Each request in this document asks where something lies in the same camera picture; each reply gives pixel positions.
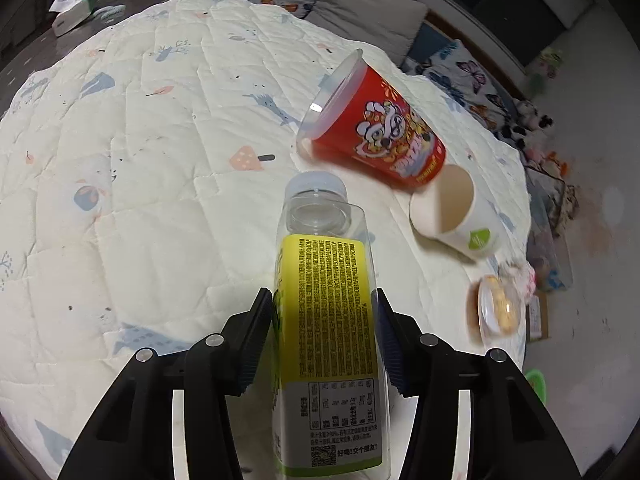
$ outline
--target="stuffed toy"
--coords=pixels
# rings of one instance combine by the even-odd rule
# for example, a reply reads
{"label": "stuffed toy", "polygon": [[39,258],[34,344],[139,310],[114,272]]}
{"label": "stuffed toy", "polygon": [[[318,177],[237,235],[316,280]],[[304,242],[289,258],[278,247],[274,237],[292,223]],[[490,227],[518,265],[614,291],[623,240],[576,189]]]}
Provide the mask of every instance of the stuffed toy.
{"label": "stuffed toy", "polygon": [[546,133],[539,128],[531,131],[514,123],[505,124],[498,138],[520,150],[530,162],[542,164],[545,160]]}
{"label": "stuffed toy", "polygon": [[549,130],[554,124],[554,120],[548,115],[540,116],[531,101],[517,101],[516,110],[518,111],[518,125],[527,130]]}

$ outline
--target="bottle cap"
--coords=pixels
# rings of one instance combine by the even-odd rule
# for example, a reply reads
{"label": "bottle cap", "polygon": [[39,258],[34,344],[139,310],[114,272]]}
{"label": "bottle cap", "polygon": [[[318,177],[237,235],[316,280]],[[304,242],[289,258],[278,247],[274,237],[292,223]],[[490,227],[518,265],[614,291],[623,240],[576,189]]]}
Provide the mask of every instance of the bottle cap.
{"label": "bottle cap", "polygon": [[305,191],[330,191],[347,201],[347,188],[340,177],[326,171],[306,171],[289,180],[284,191],[284,200],[289,200]]}

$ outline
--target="green bowl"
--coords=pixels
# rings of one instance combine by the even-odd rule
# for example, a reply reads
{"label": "green bowl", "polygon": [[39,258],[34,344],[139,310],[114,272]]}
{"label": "green bowl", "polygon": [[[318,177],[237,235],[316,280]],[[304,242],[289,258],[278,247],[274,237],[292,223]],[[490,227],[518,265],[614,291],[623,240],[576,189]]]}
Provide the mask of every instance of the green bowl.
{"label": "green bowl", "polygon": [[529,370],[524,377],[533,388],[538,398],[542,401],[542,404],[546,406],[546,383],[545,377],[540,370]]}

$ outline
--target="white quilt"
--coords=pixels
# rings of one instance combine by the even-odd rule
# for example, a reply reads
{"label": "white quilt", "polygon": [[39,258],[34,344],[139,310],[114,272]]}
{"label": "white quilt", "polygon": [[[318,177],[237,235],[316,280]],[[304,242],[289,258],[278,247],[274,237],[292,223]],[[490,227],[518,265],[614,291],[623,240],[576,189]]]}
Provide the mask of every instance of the white quilt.
{"label": "white quilt", "polygon": [[[417,237],[407,194],[296,154],[319,82],[355,48],[433,127],[447,160],[486,184],[509,234],[497,258],[472,264]],[[232,159],[245,146],[251,163],[239,171]],[[50,475],[136,349],[188,348],[273,286],[285,184],[321,168],[364,208],[392,306],[454,347],[484,353],[469,289],[497,262],[524,256],[518,154],[381,50],[278,6],[172,0],[30,76],[0,123],[0,413]],[[524,337],[523,320],[496,344],[522,365]],[[254,472],[272,463],[268,387],[261,369],[230,401],[240,462]],[[392,412],[396,476],[412,418],[401,404]]]}

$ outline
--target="cardboard box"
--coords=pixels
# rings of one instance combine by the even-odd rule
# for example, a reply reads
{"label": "cardboard box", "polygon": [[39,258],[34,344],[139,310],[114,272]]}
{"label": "cardboard box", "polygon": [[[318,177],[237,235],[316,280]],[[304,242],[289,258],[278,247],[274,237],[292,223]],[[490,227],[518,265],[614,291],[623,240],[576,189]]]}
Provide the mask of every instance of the cardboard box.
{"label": "cardboard box", "polygon": [[527,342],[549,339],[549,312],[546,292],[536,292],[527,305]]}

